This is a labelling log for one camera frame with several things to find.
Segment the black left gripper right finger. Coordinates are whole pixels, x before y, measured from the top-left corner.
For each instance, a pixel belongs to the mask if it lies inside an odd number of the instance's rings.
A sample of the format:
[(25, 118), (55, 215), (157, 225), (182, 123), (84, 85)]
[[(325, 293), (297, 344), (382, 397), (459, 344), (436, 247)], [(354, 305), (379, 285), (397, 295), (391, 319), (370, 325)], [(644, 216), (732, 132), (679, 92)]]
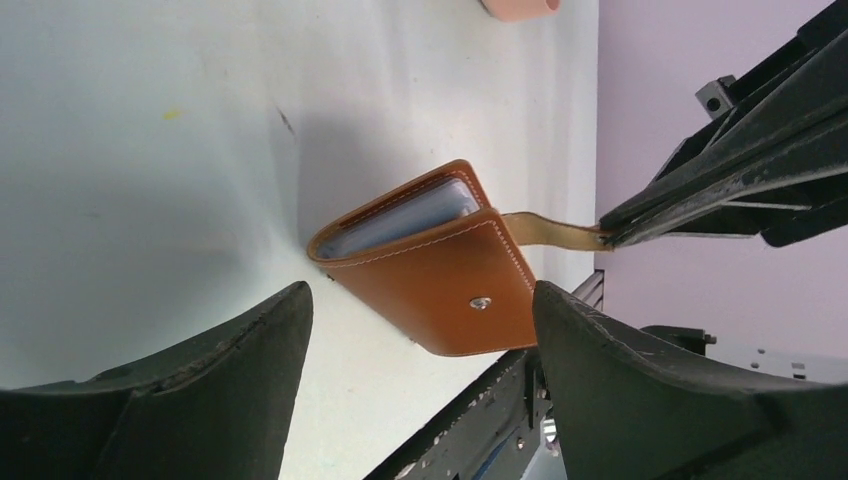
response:
[(843, 479), (847, 388), (721, 363), (540, 281), (533, 319), (571, 479)]

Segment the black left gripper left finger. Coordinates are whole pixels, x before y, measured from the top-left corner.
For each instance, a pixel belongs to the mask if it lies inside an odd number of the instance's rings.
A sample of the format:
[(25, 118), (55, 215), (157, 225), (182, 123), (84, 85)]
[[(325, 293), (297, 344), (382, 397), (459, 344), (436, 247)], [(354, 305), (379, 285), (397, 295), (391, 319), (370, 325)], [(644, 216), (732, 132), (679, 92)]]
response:
[(5, 479), (275, 479), (313, 325), (295, 282), (84, 381), (1, 394)]

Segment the brown leather card holder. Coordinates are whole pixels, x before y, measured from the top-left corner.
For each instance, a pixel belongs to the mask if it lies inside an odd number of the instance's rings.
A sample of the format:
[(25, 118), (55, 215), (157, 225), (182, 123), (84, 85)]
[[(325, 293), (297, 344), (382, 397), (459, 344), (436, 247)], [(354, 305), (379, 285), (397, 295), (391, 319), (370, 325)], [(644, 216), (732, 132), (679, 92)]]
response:
[(596, 227), (498, 212), (458, 159), (339, 218), (307, 252), (429, 352), (468, 356), (535, 344), (536, 279), (523, 247), (598, 252), (603, 238)]

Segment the pink oval plastic tray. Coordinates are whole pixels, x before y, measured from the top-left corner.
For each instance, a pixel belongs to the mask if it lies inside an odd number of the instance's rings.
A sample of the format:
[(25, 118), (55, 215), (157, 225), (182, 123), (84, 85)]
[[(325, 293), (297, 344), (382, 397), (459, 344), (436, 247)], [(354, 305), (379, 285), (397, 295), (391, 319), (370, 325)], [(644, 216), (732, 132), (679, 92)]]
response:
[(502, 22), (521, 22), (555, 14), (560, 0), (481, 0), (487, 12)]

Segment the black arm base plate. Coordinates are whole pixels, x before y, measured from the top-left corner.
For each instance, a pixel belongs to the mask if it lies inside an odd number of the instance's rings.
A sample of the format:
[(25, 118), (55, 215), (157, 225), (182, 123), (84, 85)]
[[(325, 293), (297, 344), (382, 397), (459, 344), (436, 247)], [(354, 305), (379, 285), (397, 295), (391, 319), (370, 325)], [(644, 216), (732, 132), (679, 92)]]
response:
[(538, 350), (508, 351), (365, 479), (520, 479), (550, 408)]

